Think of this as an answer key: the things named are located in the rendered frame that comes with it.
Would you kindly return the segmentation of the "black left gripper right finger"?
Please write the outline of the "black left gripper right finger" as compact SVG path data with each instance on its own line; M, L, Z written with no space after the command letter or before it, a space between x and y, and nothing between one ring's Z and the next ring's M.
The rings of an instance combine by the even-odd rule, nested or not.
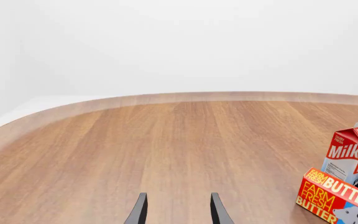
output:
M213 224L234 224L216 192L211 193L210 210Z

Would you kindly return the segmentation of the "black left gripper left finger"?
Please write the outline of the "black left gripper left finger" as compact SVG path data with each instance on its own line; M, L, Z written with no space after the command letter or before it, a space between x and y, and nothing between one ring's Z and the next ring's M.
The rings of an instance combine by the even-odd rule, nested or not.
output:
M145 224L147 219L147 194L142 192L124 224Z

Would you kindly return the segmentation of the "red butter box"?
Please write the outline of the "red butter box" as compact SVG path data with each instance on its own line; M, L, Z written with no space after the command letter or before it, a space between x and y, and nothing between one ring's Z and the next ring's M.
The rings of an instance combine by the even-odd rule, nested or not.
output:
M303 175L296 204L329 224L358 224L358 188L314 167Z

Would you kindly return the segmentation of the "red and white milk carton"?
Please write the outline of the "red and white milk carton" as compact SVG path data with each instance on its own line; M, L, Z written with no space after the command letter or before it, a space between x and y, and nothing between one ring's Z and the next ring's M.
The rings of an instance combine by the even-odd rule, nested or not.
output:
M321 171L358 188L358 123L333 134Z

